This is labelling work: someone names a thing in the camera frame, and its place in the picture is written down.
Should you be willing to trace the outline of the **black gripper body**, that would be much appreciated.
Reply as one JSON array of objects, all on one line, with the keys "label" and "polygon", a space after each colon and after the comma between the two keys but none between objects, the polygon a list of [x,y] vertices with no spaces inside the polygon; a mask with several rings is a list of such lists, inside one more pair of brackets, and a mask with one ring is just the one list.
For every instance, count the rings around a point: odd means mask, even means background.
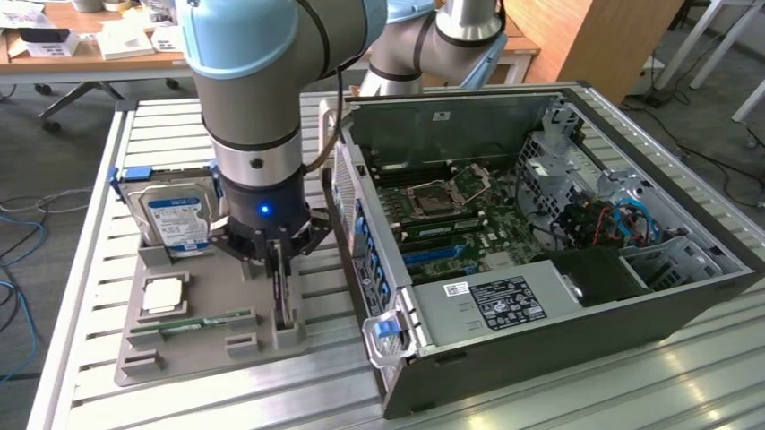
[{"label": "black gripper body", "polygon": [[263,231],[266,239],[276,238],[280,228],[294,235],[310,221],[300,176],[262,187],[240,185],[227,177],[222,182],[228,204],[227,229],[238,240],[255,239],[258,230]]}]

